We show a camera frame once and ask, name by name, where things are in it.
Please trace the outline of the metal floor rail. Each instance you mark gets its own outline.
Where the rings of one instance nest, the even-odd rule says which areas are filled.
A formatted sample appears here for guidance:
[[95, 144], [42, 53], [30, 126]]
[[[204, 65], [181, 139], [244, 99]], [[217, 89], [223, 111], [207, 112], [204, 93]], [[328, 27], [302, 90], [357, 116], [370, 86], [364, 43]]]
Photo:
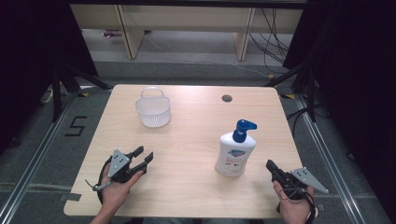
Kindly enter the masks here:
[[0, 208], [0, 224], [9, 224], [17, 211], [21, 201], [29, 189], [29, 186], [34, 179], [42, 161], [50, 149], [50, 145], [57, 132], [59, 132], [62, 123], [64, 122], [65, 114], [67, 113], [70, 105], [75, 101], [77, 95], [70, 93], [61, 103], [61, 112], [54, 121], [49, 124], [45, 135], [41, 139], [38, 147], [35, 149], [35, 153], [29, 159], [29, 163], [24, 167], [23, 173], [21, 174], [18, 181], [14, 184], [0, 183], [0, 191], [5, 188], [9, 188], [9, 195], [5, 200], [5, 203]]
[[318, 129], [318, 125], [312, 120], [310, 115], [304, 115], [304, 122], [310, 132], [318, 153], [323, 160], [323, 163], [329, 173], [329, 176], [334, 184], [334, 187], [338, 193], [338, 196], [346, 209], [352, 224], [367, 224], [365, 218], [362, 215], [360, 207], [352, 195], [351, 190], [347, 186], [347, 182], [343, 178], [339, 168], [337, 167], [332, 154], [325, 143], [325, 140]]

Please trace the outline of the white pump bottle blue cap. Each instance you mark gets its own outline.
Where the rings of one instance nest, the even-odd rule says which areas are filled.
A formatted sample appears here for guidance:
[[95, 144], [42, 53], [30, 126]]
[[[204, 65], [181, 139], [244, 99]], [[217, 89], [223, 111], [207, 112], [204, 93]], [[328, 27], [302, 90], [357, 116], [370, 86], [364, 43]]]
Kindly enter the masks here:
[[233, 132], [222, 135], [215, 169], [221, 175], [240, 176], [245, 172], [248, 158], [256, 146], [256, 141], [248, 135], [256, 130], [254, 122], [240, 119]]

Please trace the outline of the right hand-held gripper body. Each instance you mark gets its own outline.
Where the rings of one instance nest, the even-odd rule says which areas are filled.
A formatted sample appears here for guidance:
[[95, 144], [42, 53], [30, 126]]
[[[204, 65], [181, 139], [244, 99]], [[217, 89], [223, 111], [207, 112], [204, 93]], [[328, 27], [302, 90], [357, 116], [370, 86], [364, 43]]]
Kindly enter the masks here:
[[294, 169], [290, 172], [275, 168], [271, 174], [272, 180], [280, 184], [288, 199], [301, 200], [307, 193], [308, 186], [322, 193], [329, 192], [306, 167]]

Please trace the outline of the dark curtain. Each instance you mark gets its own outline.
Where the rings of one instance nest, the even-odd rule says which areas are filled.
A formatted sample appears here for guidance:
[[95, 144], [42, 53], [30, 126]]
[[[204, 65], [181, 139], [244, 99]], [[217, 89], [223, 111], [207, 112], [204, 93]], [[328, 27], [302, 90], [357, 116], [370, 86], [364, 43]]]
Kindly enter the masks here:
[[396, 224], [396, 0], [305, 0], [284, 66], [303, 61], [334, 11], [315, 58], [327, 109]]
[[97, 74], [68, 2], [0, 0], [0, 155], [38, 106], [56, 66]]

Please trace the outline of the black metal stand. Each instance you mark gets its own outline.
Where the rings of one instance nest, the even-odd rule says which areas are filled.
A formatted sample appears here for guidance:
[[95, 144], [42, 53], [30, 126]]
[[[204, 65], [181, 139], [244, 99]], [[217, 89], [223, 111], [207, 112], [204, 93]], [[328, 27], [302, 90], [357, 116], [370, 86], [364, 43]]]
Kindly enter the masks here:
[[56, 63], [52, 70], [52, 93], [53, 93], [53, 118], [52, 121], [56, 121], [62, 114], [62, 100], [61, 100], [61, 85], [64, 85], [66, 90], [71, 93], [80, 91], [80, 86], [76, 80], [76, 77], [82, 77], [83, 79], [91, 82], [95, 86], [104, 89], [111, 90], [112, 86], [101, 81], [97, 76], [93, 76], [86, 73], [75, 66], [67, 63]]
[[307, 90], [307, 113], [312, 122], [316, 121], [314, 108], [315, 108], [315, 76], [312, 70], [312, 65], [307, 62], [303, 62], [296, 67], [292, 68], [286, 74], [276, 77], [269, 83], [265, 84], [265, 87], [274, 87], [275, 85], [295, 76], [294, 82], [291, 85], [291, 90], [294, 93], [302, 92]]

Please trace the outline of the person's right hand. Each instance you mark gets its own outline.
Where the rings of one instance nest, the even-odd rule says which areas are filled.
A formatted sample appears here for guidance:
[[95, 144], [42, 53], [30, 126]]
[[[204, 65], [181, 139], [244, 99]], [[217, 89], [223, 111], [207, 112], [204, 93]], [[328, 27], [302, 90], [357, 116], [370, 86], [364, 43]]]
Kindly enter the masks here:
[[311, 213], [310, 205], [306, 199], [291, 200], [287, 198], [282, 186], [273, 182], [274, 190], [280, 201], [280, 215], [285, 224], [305, 224]]

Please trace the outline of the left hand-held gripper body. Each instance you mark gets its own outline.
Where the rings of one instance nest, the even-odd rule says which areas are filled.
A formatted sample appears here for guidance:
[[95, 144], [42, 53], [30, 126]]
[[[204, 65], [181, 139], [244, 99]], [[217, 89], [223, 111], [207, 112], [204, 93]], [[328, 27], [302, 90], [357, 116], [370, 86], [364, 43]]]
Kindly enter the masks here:
[[110, 159], [108, 177], [117, 183], [125, 183], [135, 174], [130, 173], [132, 163], [132, 152], [124, 154], [116, 149]]

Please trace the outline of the beige background desk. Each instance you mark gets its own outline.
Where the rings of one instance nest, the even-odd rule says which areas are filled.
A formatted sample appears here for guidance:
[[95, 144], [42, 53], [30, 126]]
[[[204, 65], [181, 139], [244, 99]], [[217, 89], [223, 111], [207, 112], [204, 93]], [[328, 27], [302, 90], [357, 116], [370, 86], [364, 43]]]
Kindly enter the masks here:
[[119, 30], [126, 54], [136, 57], [145, 31], [232, 33], [237, 60], [245, 60], [248, 35], [292, 35], [302, 16], [300, 9], [248, 7], [160, 7], [126, 5], [71, 6], [81, 29]]

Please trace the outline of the white plastic mesh basket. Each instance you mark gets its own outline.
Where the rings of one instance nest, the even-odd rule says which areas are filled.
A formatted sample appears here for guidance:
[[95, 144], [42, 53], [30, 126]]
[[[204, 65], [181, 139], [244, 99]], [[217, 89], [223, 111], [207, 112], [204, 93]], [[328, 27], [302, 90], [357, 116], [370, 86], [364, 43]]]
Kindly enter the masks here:
[[170, 99], [157, 87], [143, 89], [134, 107], [141, 123], [149, 128], [162, 127], [171, 119]]

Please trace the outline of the person's left hand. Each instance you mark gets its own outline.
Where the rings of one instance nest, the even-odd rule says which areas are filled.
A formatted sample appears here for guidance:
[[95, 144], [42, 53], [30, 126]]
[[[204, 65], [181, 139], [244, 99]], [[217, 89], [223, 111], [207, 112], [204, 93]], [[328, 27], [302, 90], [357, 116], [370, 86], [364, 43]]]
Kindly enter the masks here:
[[132, 186], [140, 179], [144, 174], [143, 171], [138, 171], [125, 183], [114, 182], [102, 190], [103, 203], [101, 210], [107, 216], [114, 216], [116, 212], [125, 203], [126, 197], [128, 196]]

